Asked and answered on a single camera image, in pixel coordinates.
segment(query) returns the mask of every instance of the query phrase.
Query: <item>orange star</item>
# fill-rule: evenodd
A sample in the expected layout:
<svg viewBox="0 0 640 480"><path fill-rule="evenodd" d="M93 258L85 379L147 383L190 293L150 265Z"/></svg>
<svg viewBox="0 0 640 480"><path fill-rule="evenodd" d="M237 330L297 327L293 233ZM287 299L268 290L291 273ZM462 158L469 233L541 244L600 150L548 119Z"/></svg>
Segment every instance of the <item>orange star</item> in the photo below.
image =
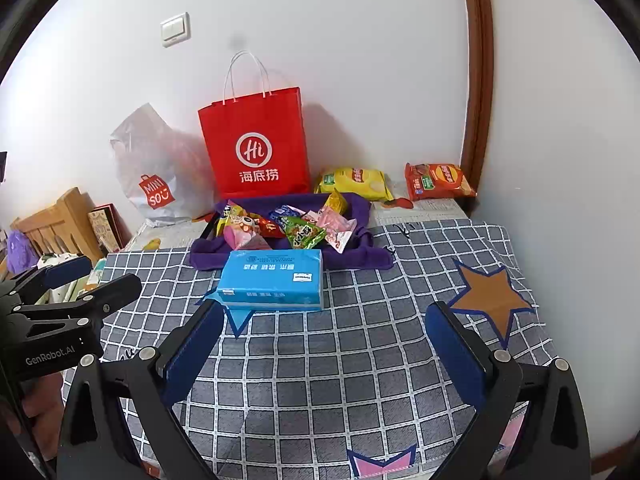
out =
<svg viewBox="0 0 640 480"><path fill-rule="evenodd" d="M533 312L533 307L522 299L511 286L506 267L489 274L473 270L455 261L466 288L449 302L450 308L460 314L483 314L502 347L507 348L514 312Z"/></svg>

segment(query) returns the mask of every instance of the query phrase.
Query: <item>person's hand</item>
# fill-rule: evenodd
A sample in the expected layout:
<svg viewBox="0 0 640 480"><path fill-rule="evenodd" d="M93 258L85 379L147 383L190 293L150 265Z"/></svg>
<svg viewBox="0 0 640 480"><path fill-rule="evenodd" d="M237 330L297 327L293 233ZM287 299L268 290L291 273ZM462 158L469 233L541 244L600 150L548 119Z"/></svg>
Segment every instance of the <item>person's hand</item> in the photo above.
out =
<svg viewBox="0 0 640 480"><path fill-rule="evenodd" d="M62 383L59 372L40 377L22 401L25 415L35 418L33 436L45 460L51 460L58 453L60 425L65 411L60 391Z"/></svg>

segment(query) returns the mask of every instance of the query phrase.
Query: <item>green snack package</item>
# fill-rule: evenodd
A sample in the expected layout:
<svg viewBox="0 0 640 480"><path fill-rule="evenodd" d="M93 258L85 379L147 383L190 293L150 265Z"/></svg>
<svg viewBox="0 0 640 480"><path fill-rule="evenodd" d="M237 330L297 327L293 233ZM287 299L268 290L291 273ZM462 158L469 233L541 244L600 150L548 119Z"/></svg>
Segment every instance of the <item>green snack package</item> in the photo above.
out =
<svg viewBox="0 0 640 480"><path fill-rule="evenodd" d="M326 231L297 216L282 217L284 232L293 249L312 249L324 240Z"/></svg>

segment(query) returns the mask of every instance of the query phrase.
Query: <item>white wall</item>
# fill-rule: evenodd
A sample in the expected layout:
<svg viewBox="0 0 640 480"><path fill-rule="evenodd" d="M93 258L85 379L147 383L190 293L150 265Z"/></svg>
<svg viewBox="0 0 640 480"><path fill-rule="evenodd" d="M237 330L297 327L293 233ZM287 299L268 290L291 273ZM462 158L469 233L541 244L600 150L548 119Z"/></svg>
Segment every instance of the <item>white wall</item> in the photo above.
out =
<svg viewBox="0 0 640 480"><path fill-rule="evenodd" d="M192 38L163 48L159 23L185 10ZM459 160L465 0L60 0L0 86L0 223L78 186L137 228L109 134L151 102L199 136L197 110L220 99L240 48L261 57L276 88L302 88L312 172ZM239 91L257 91L252 65L239 65Z"/></svg>
<svg viewBox="0 0 640 480"><path fill-rule="evenodd" d="M593 0L493 5L475 216L513 237L598 454L640 430L640 63Z"/></svg>

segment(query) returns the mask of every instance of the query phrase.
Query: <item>blue gripper pad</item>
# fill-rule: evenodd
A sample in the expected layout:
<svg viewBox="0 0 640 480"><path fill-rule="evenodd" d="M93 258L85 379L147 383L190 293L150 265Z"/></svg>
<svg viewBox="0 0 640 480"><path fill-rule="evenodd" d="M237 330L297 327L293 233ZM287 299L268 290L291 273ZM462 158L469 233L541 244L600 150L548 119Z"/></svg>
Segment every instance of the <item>blue gripper pad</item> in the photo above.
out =
<svg viewBox="0 0 640 480"><path fill-rule="evenodd" d="M462 402L480 410L485 400L485 374L468 345L435 303L427 307L424 327Z"/></svg>
<svg viewBox="0 0 640 480"><path fill-rule="evenodd" d="M67 260L56 266L47 267L44 275L45 288L58 288L91 273L94 266L86 256Z"/></svg>
<svg viewBox="0 0 640 480"><path fill-rule="evenodd" d="M191 335L185 339L164 370L165 386L160 397L165 406L170 408L176 402L187 398L211 349L222 334L224 323L225 311L222 305L212 301L200 322L191 331Z"/></svg>

